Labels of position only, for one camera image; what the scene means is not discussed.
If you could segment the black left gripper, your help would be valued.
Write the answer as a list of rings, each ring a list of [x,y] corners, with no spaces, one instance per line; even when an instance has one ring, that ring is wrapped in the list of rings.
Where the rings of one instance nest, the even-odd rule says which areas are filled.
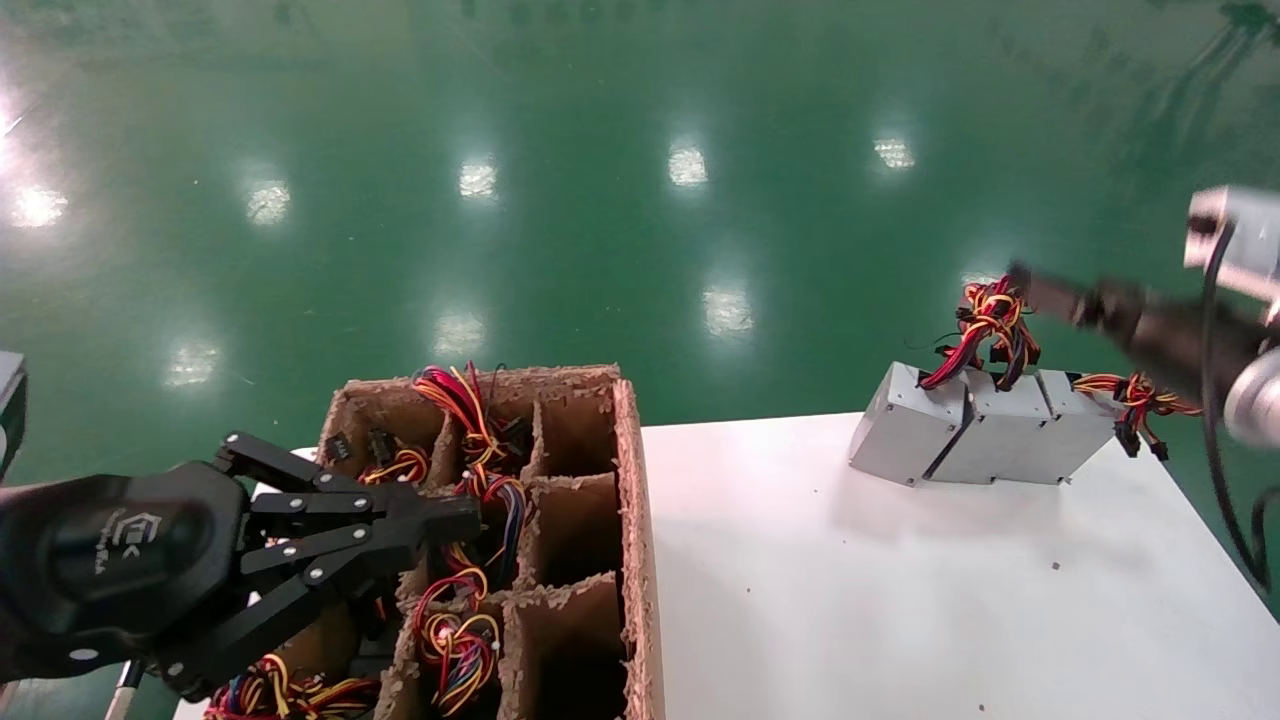
[[[223,441],[215,468],[229,477],[186,462],[3,489],[4,682],[79,676],[157,646],[160,679],[206,700],[332,609],[358,638],[384,635],[398,615],[392,587],[426,544],[483,530],[475,498],[365,486],[247,433]],[[256,482],[251,506],[230,477]],[[264,538],[348,528],[337,534],[351,544],[307,557],[302,541],[287,543],[296,560],[255,602],[243,589],[214,596],[248,506],[246,528]]]

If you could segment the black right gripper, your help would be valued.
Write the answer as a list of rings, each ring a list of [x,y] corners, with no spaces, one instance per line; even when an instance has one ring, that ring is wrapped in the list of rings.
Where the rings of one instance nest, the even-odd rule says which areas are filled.
[[[1212,388],[1222,404],[1245,369],[1274,347],[1274,328],[1226,304],[1165,299],[1137,284],[1080,284],[1012,261],[1007,275],[1025,309],[1071,327],[1096,327],[1135,369],[1183,398]]]

